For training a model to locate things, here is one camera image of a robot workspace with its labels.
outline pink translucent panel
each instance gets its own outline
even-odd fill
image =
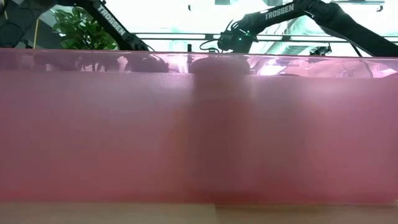
[[[183,54],[71,50],[1,49],[0,70],[192,73],[193,62],[204,58],[239,61],[247,75],[382,78],[395,74],[398,59],[276,55]]]
[[[0,51],[1,202],[398,199],[398,79],[317,78],[393,60]],[[139,72],[81,72],[121,55]]]

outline black robotic arm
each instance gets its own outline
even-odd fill
[[[270,10],[246,14],[231,30],[221,33],[218,47],[249,53],[256,36],[265,28],[300,16],[309,16],[326,34],[342,38],[374,57],[398,57],[398,46],[359,25],[336,3],[321,0],[293,0]]]
[[[0,25],[0,47],[15,47],[35,25],[40,15],[55,5],[78,6],[85,9],[116,41],[119,50],[149,50],[147,44],[131,34],[115,18],[102,0],[24,0],[17,9],[9,13],[8,20]],[[29,18],[22,18],[21,13]]]

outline green leaves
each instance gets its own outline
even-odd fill
[[[113,38],[84,9],[74,7],[72,12],[57,10],[53,30],[59,33],[61,46],[74,50],[114,50]]]

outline robotic arm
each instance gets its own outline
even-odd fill
[[[140,38],[128,32],[102,0],[24,0],[0,26],[0,47],[15,47],[40,15],[55,5],[79,6],[85,9],[113,37],[120,50],[149,50]],[[21,18],[21,13],[29,15],[29,19]]]
[[[256,36],[280,22],[309,16],[326,34],[342,38],[374,57],[398,57],[398,46],[359,25],[336,3],[321,0],[293,0],[270,10],[246,14],[231,30],[221,33],[218,47],[235,53],[249,53]]]

